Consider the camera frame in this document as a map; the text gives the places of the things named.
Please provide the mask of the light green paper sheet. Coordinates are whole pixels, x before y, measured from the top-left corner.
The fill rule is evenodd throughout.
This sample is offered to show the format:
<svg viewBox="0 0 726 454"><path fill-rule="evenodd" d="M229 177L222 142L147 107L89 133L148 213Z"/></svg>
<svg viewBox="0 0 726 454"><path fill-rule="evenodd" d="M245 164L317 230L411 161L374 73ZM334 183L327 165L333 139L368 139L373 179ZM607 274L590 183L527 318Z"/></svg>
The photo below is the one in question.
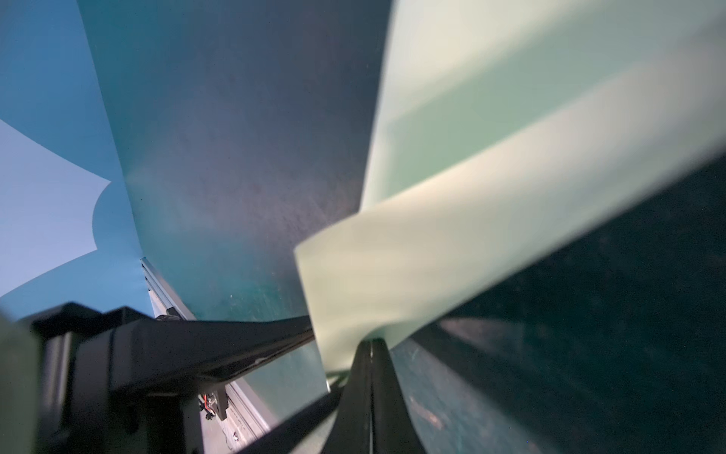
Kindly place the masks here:
<svg viewBox="0 0 726 454"><path fill-rule="evenodd" d="M722 152L721 1L397 1L360 210L295 251L323 370Z"/></svg>

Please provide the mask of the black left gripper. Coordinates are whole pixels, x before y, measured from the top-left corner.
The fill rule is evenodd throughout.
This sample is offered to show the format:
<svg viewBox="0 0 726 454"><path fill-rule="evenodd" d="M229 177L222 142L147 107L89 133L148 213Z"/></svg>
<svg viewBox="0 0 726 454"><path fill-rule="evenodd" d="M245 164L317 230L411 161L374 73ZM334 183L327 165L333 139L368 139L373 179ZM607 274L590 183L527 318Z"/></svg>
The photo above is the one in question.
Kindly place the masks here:
<svg viewBox="0 0 726 454"><path fill-rule="evenodd" d="M315 339L307 316L158 320L76 303L21 323L41 342L38 453L202 453L196 394Z"/></svg>

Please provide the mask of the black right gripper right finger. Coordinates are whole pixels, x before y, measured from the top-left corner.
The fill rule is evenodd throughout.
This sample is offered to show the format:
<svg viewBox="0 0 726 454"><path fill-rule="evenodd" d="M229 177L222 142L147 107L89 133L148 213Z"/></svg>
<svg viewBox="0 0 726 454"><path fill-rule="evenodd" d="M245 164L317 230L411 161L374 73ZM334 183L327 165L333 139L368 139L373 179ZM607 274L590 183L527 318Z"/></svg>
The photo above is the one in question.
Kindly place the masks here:
<svg viewBox="0 0 726 454"><path fill-rule="evenodd" d="M372 341L372 435L374 453L424 454L411 422L387 344Z"/></svg>

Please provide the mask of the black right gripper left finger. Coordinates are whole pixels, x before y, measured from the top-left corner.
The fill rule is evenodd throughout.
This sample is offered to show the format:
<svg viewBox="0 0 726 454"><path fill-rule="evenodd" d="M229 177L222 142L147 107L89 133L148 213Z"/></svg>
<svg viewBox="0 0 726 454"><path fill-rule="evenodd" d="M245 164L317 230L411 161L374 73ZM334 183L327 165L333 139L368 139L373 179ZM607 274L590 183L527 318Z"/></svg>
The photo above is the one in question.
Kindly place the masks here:
<svg viewBox="0 0 726 454"><path fill-rule="evenodd" d="M372 452L372 343L361 342L322 453Z"/></svg>

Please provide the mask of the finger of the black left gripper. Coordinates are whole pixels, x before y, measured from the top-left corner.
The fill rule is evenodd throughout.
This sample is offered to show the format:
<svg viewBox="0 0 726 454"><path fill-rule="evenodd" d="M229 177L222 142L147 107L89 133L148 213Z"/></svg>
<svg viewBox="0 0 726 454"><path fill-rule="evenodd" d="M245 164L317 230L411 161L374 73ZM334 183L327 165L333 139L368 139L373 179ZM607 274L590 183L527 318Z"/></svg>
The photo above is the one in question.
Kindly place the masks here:
<svg viewBox="0 0 726 454"><path fill-rule="evenodd" d="M338 408L342 394L342 387L333 389L240 450L239 454L290 453Z"/></svg>

